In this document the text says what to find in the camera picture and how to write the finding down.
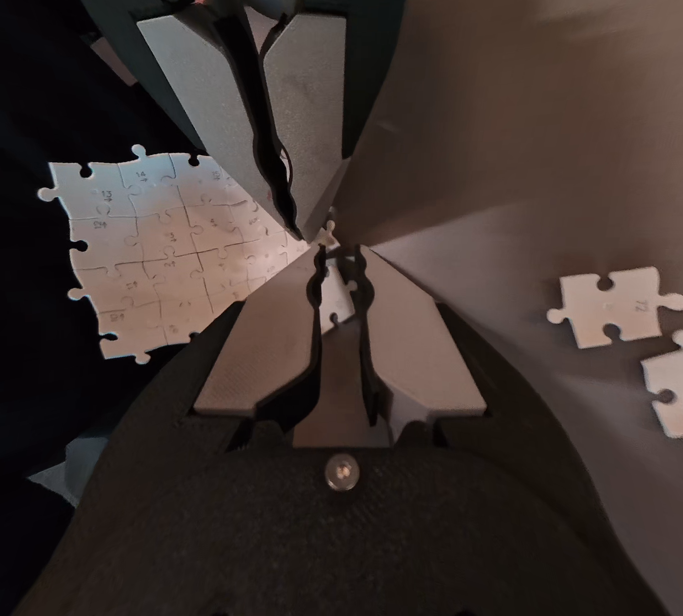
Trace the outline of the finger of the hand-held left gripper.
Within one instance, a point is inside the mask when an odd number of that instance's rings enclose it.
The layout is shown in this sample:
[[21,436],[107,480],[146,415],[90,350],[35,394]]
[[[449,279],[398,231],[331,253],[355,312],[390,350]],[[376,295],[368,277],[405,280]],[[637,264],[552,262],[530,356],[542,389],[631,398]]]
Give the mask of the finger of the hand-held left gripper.
[[311,242],[349,163],[342,149],[346,18],[299,13],[270,31],[261,57],[275,129],[291,164],[296,228]]
[[292,163],[277,134],[247,16],[181,11],[137,26],[203,148],[279,225],[303,238]]

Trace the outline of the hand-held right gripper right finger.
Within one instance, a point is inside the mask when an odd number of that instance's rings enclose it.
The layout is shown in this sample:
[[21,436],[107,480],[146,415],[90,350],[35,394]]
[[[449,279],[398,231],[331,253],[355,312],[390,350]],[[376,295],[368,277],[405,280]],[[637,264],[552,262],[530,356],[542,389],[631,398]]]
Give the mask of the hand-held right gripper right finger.
[[370,426],[381,420],[389,444],[405,428],[479,418],[487,403],[439,308],[369,247],[354,247],[353,295],[360,322],[361,394]]

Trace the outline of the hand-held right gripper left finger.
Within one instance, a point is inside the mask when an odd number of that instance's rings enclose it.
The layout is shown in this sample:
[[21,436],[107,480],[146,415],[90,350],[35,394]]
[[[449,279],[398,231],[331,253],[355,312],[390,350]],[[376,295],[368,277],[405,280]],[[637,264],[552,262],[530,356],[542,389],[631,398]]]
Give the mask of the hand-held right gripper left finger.
[[193,410],[274,421],[291,431],[320,397],[324,246],[310,248],[249,295]]

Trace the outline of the partly built puzzle ball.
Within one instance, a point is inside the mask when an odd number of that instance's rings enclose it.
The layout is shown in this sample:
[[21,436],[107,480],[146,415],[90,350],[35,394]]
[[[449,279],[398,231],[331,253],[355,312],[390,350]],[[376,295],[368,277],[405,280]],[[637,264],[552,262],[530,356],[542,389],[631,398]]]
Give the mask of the partly built puzzle ball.
[[70,260],[96,313],[104,358],[138,364],[163,346],[188,343],[235,302],[309,249],[288,234],[213,158],[149,155],[118,164],[48,164],[69,219]]

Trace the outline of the person's dark-clothed torso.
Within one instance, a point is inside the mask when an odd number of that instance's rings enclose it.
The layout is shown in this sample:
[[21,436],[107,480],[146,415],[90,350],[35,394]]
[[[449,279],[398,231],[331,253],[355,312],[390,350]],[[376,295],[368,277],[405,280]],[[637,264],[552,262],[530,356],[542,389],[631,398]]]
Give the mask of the person's dark-clothed torso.
[[105,360],[90,304],[73,302],[67,218],[41,202],[49,161],[119,162],[140,143],[192,150],[139,87],[45,92],[1,110],[1,614],[10,615],[50,559],[73,506],[30,476],[122,416],[180,346]]

